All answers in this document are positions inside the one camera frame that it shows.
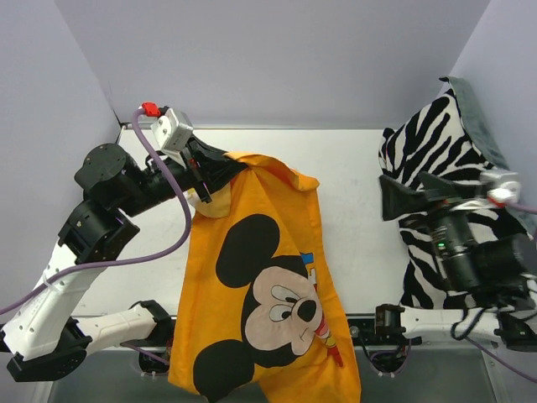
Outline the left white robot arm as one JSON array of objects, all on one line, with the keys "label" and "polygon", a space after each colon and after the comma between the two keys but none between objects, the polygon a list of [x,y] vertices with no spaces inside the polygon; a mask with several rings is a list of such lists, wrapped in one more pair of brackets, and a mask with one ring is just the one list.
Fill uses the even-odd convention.
[{"label": "left white robot arm", "polygon": [[133,218],[193,190],[204,202],[223,189],[244,164],[196,137],[178,159],[157,153],[140,168],[118,144],[94,148],[76,172],[83,191],[61,228],[38,284],[12,306],[1,327],[1,349],[17,382],[56,381],[98,351],[123,343],[163,347],[174,321],[156,301],[138,301],[126,311],[93,318],[73,312],[94,280],[119,266],[119,254],[138,234]]}]

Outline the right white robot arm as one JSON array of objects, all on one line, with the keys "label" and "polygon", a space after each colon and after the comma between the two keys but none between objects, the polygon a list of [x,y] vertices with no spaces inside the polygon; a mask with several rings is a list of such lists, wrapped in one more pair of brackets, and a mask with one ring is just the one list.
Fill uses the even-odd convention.
[{"label": "right white robot arm", "polygon": [[377,306],[373,336],[381,343],[395,338],[483,339],[510,350],[533,353],[536,331],[536,244],[525,234],[479,243],[467,216],[483,209],[501,209],[518,202],[517,173],[485,170],[476,185],[461,185],[427,172],[419,174],[422,189],[414,191],[388,175],[378,178],[385,221],[401,219],[431,238],[433,257],[448,291],[470,296],[470,309],[423,310],[409,306]]}]

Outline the orange pillowcase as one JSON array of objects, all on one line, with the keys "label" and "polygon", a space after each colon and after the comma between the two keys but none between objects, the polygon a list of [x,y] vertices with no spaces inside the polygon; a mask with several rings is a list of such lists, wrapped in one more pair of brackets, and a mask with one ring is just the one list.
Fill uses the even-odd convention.
[{"label": "orange pillowcase", "polygon": [[252,383],[271,402],[360,401],[318,180],[270,156],[230,158],[244,169],[193,219],[169,382],[209,402]]}]

